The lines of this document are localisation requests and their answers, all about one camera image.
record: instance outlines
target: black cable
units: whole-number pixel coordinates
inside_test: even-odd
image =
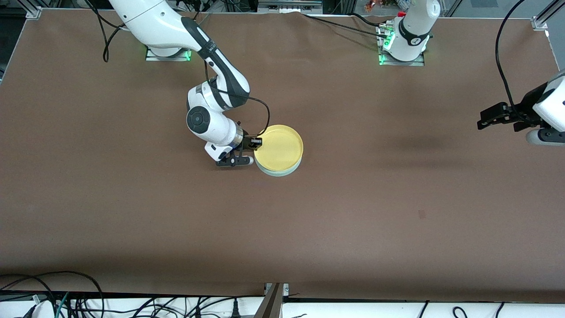
[[[258,98],[255,98],[255,97],[243,96],[243,95],[234,94],[234,93],[228,93],[226,91],[222,91],[221,89],[219,89],[217,87],[213,87],[212,85],[210,85],[210,78],[208,77],[208,63],[206,61],[204,61],[204,72],[206,74],[206,82],[208,83],[208,85],[212,89],[216,90],[217,92],[224,93],[224,94],[227,94],[229,96],[242,97],[242,98],[246,98],[248,100],[260,102],[261,104],[263,104],[263,106],[265,106],[265,108],[267,109],[267,124],[265,124],[265,128],[260,133],[257,134],[257,137],[262,135],[267,130],[267,127],[269,127],[269,122],[271,121],[271,110],[269,109],[269,106],[267,105],[267,103],[265,103],[264,101],[262,101]]]
[[[211,305],[214,305],[214,304],[217,304],[217,303],[221,303],[221,302],[225,302],[226,300],[236,299],[236,298],[247,298],[247,297],[260,297],[260,296],[257,296],[257,295],[245,295],[245,296],[226,297],[226,298],[219,299],[219,300],[216,300],[216,301],[214,301],[214,302],[211,302],[211,303],[209,303],[209,304],[206,304],[205,306],[200,307],[199,309],[200,309],[200,310],[203,310],[203,309],[208,308],[208,307],[211,306]],[[193,317],[194,315],[191,315],[191,313],[192,313],[194,310],[196,310],[196,307],[192,308],[192,309],[186,314],[186,316],[184,316],[184,317],[185,317],[185,318]]]
[[[169,308],[169,307],[159,307],[159,310],[164,310],[164,311],[166,311],[166,312],[172,313],[172,314],[175,315],[175,318],[179,318],[179,315],[178,315],[178,314],[184,315],[182,312],[177,312],[176,310],[174,310],[174,309],[172,309],[172,308]]]
[[[426,300],[424,303],[424,307],[422,307],[422,311],[420,311],[420,315],[418,316],[418,318],[422,318],[424,316],[424,311],[425,308],[428,306],[428,304],[429,304],[429,300]]]
[[[102,21],[104,21],[106,24],[108,24],[109,26],[113,27],[113,28],[117,28],[117,25],[114,25],[112,23],[110,23],[108,20],[106,20],[103,16],[100,15],[100,12],[98,12],[98,8],[96,8],[91,2],[90,0],[84,0],[86,2],[86,5],[92,10],[92,12],[94,12],[94,14],[96,14],[98,16],[98,19],[101,19]]]
[[[504,302],[500,303],[500,306],[498,306],[498,309],[496,310],[496,315],[494,315],[494,318],[498,318],[498,314],[500,313],[500,310],[502,310],[502,307],[504,307]]]
[[[120,28],[125,27],[125,24],[122,23],[121,25],[115,25],[113,23],[110,23],[102,15],[100,15],[100,12],[98,12],[98,8],[92,5],[92,3],[89,0],[85,0],[85,2],[86,5],[88,5],[88,7],[92,10],[92,12],[94,12],[94,14],[96,14],[96,17],[98,18],[98,24],[100,25],[100,30],[102,30],[102,37],[104,38],[104,51],[102,53],[102,59],[104,60],[104,62],[108,63],[108,60],[110,59],[110,49],[109,49],[110,42],[112,41],[116,33],[120,30]],[[106,30],[104,30],[104,25],[102,24],[103,21],[109,26],[114,28],[114,31],[112,32],[109,38],[106,38]]]
[[[310,18],[310,19],[314,19],[314,20],[318,20],[318,21],[321,21],[321,22],[333,24],[333,25],[336,25],[336,26],[338,26],[338,27],[346,28],[346,29],[349,29],[349,30],[353,30],[353,31],[365,33],[365,34],[372,35],[372,36],[376,36],[376,37],[386,38],[386,35],[384,35],[384,34],[377,34],[377,33],[375,33],[375,32],[369,32],[369,31],[365,31],[365,30],[360,30],[360,29],[352,28],[352,27],[347,26],[347,25],[343,25],[343,24],[331,22],[331,21],[328,21],[328,20],[320,19],[320,18],[317,18],[317,17],[315,17],[315,16],[310,16],[310,15],[305,15],[305,16],[308,17],[308,18]]]
[[[116,35],[116,33],[118,31],[120,31],[121,27],[124,27],[125,24],[122,23],[119,27],[117,27],[112,34],[110,35],[110,37],[108,38],[108,41],[106,41],[106,44],[104,46],[104,51],[102,52],[102,59],[104,60],[104,62],[108,63],[108,60],[110,59],[110,42],[112,42],[112,39],[114,38],[114,36]]]
[[[177,299],[177,297],[171,298],[171,299],[170,299],[169,301],[167,301],[164,305],[162,305],[162,308],[154,309],[152,315],[155,315],[155,316],[156,316],[156,315],[159,313],[159,311],[161,311],[161,309],[168,310],[167,305],[170,304],[170,303],[172,303],[175,299]]]
[[[87,300],[88,300],[88,299],[84,299],[84,300],[82,301],[82,304],[84,305],[84,308],[86,309],[86,312],[90,315],[90,317],[96,318],[96,316],[94,316],[94,315],[92,314],[92,311],[102,311],[102,310],[91,310],[90,308],[88,308],[88,305],[87,305],[87,303],[86,303]]]
[[[39,277],[41,276],[48,276],[48,275],[55,275],[55,274],[73,274],[73,275],[78,275],[81,277],[84,277],[86,279],[88,279],[89,281],[91,281],[91,283],[96,287],[98,294],[100,295],[100,300],[102,301],[102,314],[100,315],[100,318],[104,317],[104,296],[102,295],[102,289],[100,288],[100,284],[98,284],[98,282],[91,276],[85,274],[85,273],[81,273],[81,272],[75,272],[74,270],[59,270],[56,272],[47,272],[47,273],[43,273],[43,274],[38,274],[38,275],[27,275],[27,274],[3,274],[0,275],[1,277],[5,277],[5,276],[24,276],[24,278],[20,278],[19,280],[16,280],[2,288],[0,288],[0,290],[3,290],[5,288],[11,287],[11,286],[15,286],[23,281],[29,280],[29,279],[34,279],[40,283],[42,283],[42,285],[47,289],[47,291],[49,292],[49,294],[51,296],[53,296],[51,289],[47,286],[47,284],[45,284],[41,279],[39,279]]]
[[[380,23],[373,23],[373,22],[371,22],[371,21],[365,19],[364,16],[359,15],[359,14],[357,14],[357,13],[355,13],[355,12],[348,13],[347,15],[356,16],[356,17],[360,18],[361,21],[363,21],[363,22],[365,22],[365,23],[367,23],[368,25],[373,26],[373,27],[378,27],[379,24],[380,24]]]
[[[504,306],[504,302],[500,303],[500,306],[498,306],[498,309],[496,310],[496,315],[494,316],[494,318],[498,318],[498,314],[500,313],[500,310],[502,309],[503,306]],[[461,310],[464,318],[468,318],[465,310],[463,310],[463,308],[461,308],[459,306],[453,307],[453,310],[451,311],[453,313],[453,318],[461,318],[457,315],[457,310]]]
[[[66,303],[64,304],[64,306],[67,306],[67,314],[69,315],[69,317],[79,318],[79,312],[76,311],[76,309],[75,309],[75,310],[72,309],[72,306],[71,306],[71,305],[72,305],[72,303],[71,303],[71,298],[70,298],[70,297],[67,297],[67,299],[65,300],[65,302],[66,302]]]
[[[47,300],[51,303],[51,306],[53,308],[53,315],[56,314],[57,312],[57,306],[55,304],[55,296],[53,295],[53,291],[51,290],[51,288],[49,288],[49,286],[41,279],[39,279],[39,277],[37,275],[27,275],[27,274],[2,274],[0,275],[0,278],[2,277],[10,277],[10,276],[23,276],[23,278],[20,278],[18,280],[15,280],[11,283],[9,283],[8,285],[0,288],[0,290],[4,290],[6,288],[9,288],[11,286],[15,286],[25,280],[36,280],[37,282],[39,282],[41,285],[43,285],[43,287],[45,288],[45,290],[47,290]]]
[[[498,47],[499,47],[499,43],[500,43],[500,36],[502,34],[502,29],[504,29],[504,26],[506,25],[506,22],[510,18],[510,15],[512,15],[514,10],[516,10],[516,8],[518,8],[518,6],[520,6],[524,1],[525,0],[519,0],[518,2],[516,2],[514,7],[512,7],[512,9],[510,9],[510,11],[508,11],[508,14],[506,14],[504,19],[502,20],[502,23],[500,25],[500,29],[498,29],[498,34],[496,35],[496,43],[494,45],[494,57],[496,59],[496,66],[498,67],[498,72],[500,73],[500,77],[502,78],[502,82],[504,84],[504,89],[506,90],[506,94],[508,95],[508,101],[510,102],[510,108],[512,108],[512,111],[514,113],[516,113],[516,115],[518,116],[518,118],[520,118],[521,121],[523,121],[526,124],[536,126],[535,123],[532,123],[527,118],[524,118],[522,116],[522,114],[520,114],[518,111],[516,111],[514,100],[512,99],[512,93],[510,92],[510,87],[508,86],[508,81],[506,80],[506,76],[504,75],[504,72],[502,71],[502,66],[500,65],[500,57],[498,56]]]
[[[467,317],[467,313],[465,312],[465,310],[463,310],[463,308],[459,307],[459,306],[455,306],[453,307],[452,313],[453,313],[453,317],[454,318],[461,318],[457,315],[457,309],[461,310],[461,312],[463,313],[463,316],[465,316],[465,318]]]
[[[149,303],[151,303],[152,301],[154,301],[154,300],[156,300],[156,299],[157,299],[157,297],[153,297],[153,298],[150,298],[148,301],[146,301],[143,305],[141,305],[140,308],[138,308],[138,309],[136,310],[136,312],[133,314],[133,316],[132,316],[131,318],[136,318],[136,317],[138,317],[138,315],[140,314],[140,312],[141,312],[145,307],[147,307],[147,305],[148,305]]]

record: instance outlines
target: plug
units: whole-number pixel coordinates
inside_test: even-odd
[[[237,298],[233,300],[233,311],[230,318],[241,318],[240,309],[237,305]]]
[[[33,311],[35,310],[35,307],[37,307],[37,305],[33,305],[32,308],[30,308],[28,310],[28,312],[25,313],[25,315],[22,318],[32,318],[33,316]]]

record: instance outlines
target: mounting plate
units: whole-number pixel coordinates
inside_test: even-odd
[[[190,57],[192,56],[192,50],[189,49],[181,49],[178,53],[169,56],[169,57],[160,57],[155,55],[149,48],[145,53],[145,60],[146,61],[171,61],[171,62],[187,62],[190,61]]]
[[[269,289],[271,288],[272,285],[273,285],[273,283],[265,283],[265,290],[264,290],[265,295],[267,295],[267,293],[269,292]],[[289,289],[288,289],[288,284],[287,284],[287,283],[284,283],[284,284],[282,285],[282,288],[283,288],[282,295],[283,295],[283,296],[288,296],[288,291],[289,291]]]

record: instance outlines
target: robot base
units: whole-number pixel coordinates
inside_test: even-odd
[[[384,49],[387,41],[394,36],[394,24],[392,20],[388,20],[386,23],[381,23],[380,26],[375,27],[377,34],[387,35],[387,38],[377,38],[377,47],[379,49],[379,65],[400,65],[400,66],[424,66],[424,54],[420,55],[413,61],[404,62],[399,61],[390,55],[388,51]]]

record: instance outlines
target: power cord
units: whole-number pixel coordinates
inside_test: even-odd
[[[241,318],[240,309],[237,304],[237,298],[233,300],[232,316],[230,318]]]
[[[125,24],[122,23],[120,25],[114,25],[110,23],[108,20],[106,20],[103,16],[100,15],[100,12],[98,12],[98,8],[96,8],[90,2],[90,0],[85,0],[85,2],[86,5],[92,10],[92,12],[94,12],[94,14],[96,14],[96,17],[98,18],[98,24],[100,25],[100,30],[102,30],[102,37],[104,38],[104,51],[102,53],[102,59],[104,60],[104,62],[108,63],[108,60],[110,59],[110,42],[112,42],[112,39],[114,38],[116,33],[120,31],[123,27],[125,27]],[[109,38],[106,38],[106,30],[104,30],[104,25],[102,24],[103,21],[109,26],[114,28],[114,31],[112,32]]]
[[[494,45],[494,56],[495,56],[495,59],[496,59],[496,66],[498,67],[498,72],[500,73],[500,77],[502,78],[502,82],[504,84],[504,89],[506,90],[506,94],[508,95],[508,101],[510,102],[510,108],[512,108],[512,111],[514,113],[516,113],[516,115],[518,116],[518,118],[520,118],[521,121],[523,121],[526,124],[536,126],[535,123],[529,121],[527,118],[524,118],[522,116],[522,114],[520,114],[518,111],[516,111],[516,106],[514,104],[514,100],[512,99],[512,93],[510,92],[510,87],[508,85],[508,81],[506,80],[506,76],[504,75],[504,72],[502,71],[502,66],[500,65],[500,57],[498,56],[498,52],[499,52],[498,47],[499,47],[499,43],[500,43],[500,36],[502,34],[502,29],[504,29],[504,26],[506,25],[506,22],[510,18],[510,15],[512,15],[514,10],[516,10],[516,8],[518,8],[518,6],[520,6],[524,1],[525,0],[519,0],[518,2],[516,2],[514,7],[512,7],[512,9],[510,9],[510,11],[508,11],[508,14],[506,14],[505,18],[502,20],[502,23],[500,25],[500,29],[498,29],[498,34],[496,35],[496,43]]]
[[[41,284],[45,287],[45,289],[47,290],[47,299],[48,299],[48,301],[49,301],[49,302],[52,304],[52,306],[53,306],[53,314],[56,315],[56,314],[57,314],[57,308],[56,308],[56,305],[55,305],[55,296],[53,295],[53,292],[52,292],[51,289],[48,287],[48,285],[45,284],[45,282],[43,282],[43,280],[39,279],[39,277],[42,277],[42,276],[50,276],[50,275],[57,275],[57,274],[73,274],[73,275],[81,276],[81,277],[84,277],[84,278],[88,279],[88,280],[96,287],[96,290],[98,291],[98,294],[100,295],[100,300],[101,300],[101,302],[102,302],[102,311],[101,311],[102,313],[101,313],[101,315],[100,315],[100,318],[103,318],[103,317],[104,317],[104,311],[105,311],[105,308],[104,308],[104,296],[103,296],[103,294],[102,294],[102,289],[100,288],[100,284],[98,284],[98,282],[97,282],[93,277],[91,277],[91,276],[89,276],[89,275],[87,275],[87,274],[85,274],[85,273],[76,272],[76,271],[74,271],[74,270],[59,270],[59,271],[56,271],[56,272],[47,272],[47,273],[42,273],[42,274],[38,274],[38,275],[27,275],[27,274],[2,274],[2,275],[0,275],[0,278],[2,278],[2,277],[10,277],[10,276],[23,276],[23,278],[20,278],[20,279],[18,279],[18,280],[15,280],[15,281],[9,283],[8,285],[6,285],[6,286],[0,288],[0,291],[1,291],[1,290],[4,290],[4,289],[6,289],[6,288],[9,288],[9,287],[13,287],[13,286],[15,286],[15,285],[17,285],[17,284],[19,284],[19,283],[21,283],[21,282],[23,282],[23,281],[26,281],[26,280],[30,280],[30,279],[36,280],[36,281],[38,281],[39,283],[41,283]]]
[[[252,100],[252,101],[256,101],[259,102],[261,104],[263,104],[263,106],[265,106],[265,108],[267,109],[267,124],[265,124],[265,128],[257,134],[257,137],[262,135],[266,130],[267,127],[269,127],[269,122],[271,121],[271,110],[269,109],[269,106],[267,105],[267,103],[265,103],[264,101],[255,98],[255,97],[251,97],[251,96],[243,96],[243,95],[239,95],[239,94],[234,94],[234,93],[229,93],[226,91],[222,91],[221,89],[217,88],[217,87],[213,87],[212,85],[210,85],[210,78],[208,77],[208,63],[206,63],[206,61],[204,61],[204,72],[206,74],[206,82],[208,83],[208,85],[215,91],[220,92],[220,93],[224,93],[227,94],[229,96],[234,96],[234,97],[241,97],[241,98],[246,98],[248,100]]]
[[[32,308],[30,308],[28,310],[28,312],[25,313],[25,315],[22,318],[32,318],[33,317],[33,312],[35,311],[35,308],[37,307],[37,305],[33,305]]]
[[[502,310],[503,306],[504,306],[504,302],[500,303],[500,306],[498,306],[498,309],[496,310],[496,314],[494,315],[494,318],[498,318],[498,314],[500,314],[500,310]],[[453,310],[452,310],[453,318],[461,318],[457,315],[457,310],[460,310],[463,313],[464,318],[468,318],[465,310],[463,310],[463,308],[461,308],[459,306],[453,307]]]
[[[308,18],[310,18],[310,19],[313,19],[313,20],[317,20],[317,21],[320,21],[320,22],[333,24],[333,25],[336,25],[336,26],[338,26],[338,27],[346,28],[346,29],[349,29],[349,30],[353,30],[353,31],[365,33],[365,34],[372,35],[372,36],[376,36],[376,37],[386,38],[386,35],[377,34],[377,33],[375,33],[375,32],[369,32],[369,31],[365,31],[365,30],[353,28],[353,27],[350,27],[350,26],[348,26],[348,25],[343,25],[343,24],[339,24],[339,23],[332,22],[332,21],[320,19],[320,18],[317,18],[317,17],[315,17],[315,16],[310,16],[310,15],[304,15],[304,16],[306,16],[306,17],[308,17]]]
[[[428,306],[428,304],[429,304],[429,300],[426,300],[425,303],[424,303],[424,307],[422,307],[422,310],[420,311],[420,315],[418,316],[418,318],[422,318],[424,316],[424,311],[425,311],[426,307]]]
[[[202,311],[202,310],[208,308],[208,307],[211,306],[211,305],[214,305],[214,304],[217,304],[217,303],[221,303],[221,302],[225,302],[226,300],[236,299],[236,298],[246,298],[246,297],[257,297],[257,295],[245,295],[245,296],[226,297],[226,298],[219,299],[219,300],[213,301],[213,302],[211,302],[211,303],[208,303],[208,304],[206,304],[206,305],[204,305],[204,306],[202,306],[202,307],[199,306],[198,308],[199,308],[200,311]],[[191,317],[194,317],[195,314],[192,314],[192,312],[195,311],[195,310],[196,310],[196,307],[192,308],[188,313],[186,313],[186,315],[184,316],[184,318],[191,318]]]
[[[357,14],[357,13],[355,13],[355,12],[348,13],[347,15],[356,16],[356,17],[358,17],[361,21],[365,22],[366,24],[368,24],[368,25],[370,25],[370,26],[372,26],[372,27],[378,27],[379,24],[380,24],[380,23],[373,23],[373,22],[371,22],[371,21],[365,19],[364,16],[359,15],[359,14]]]

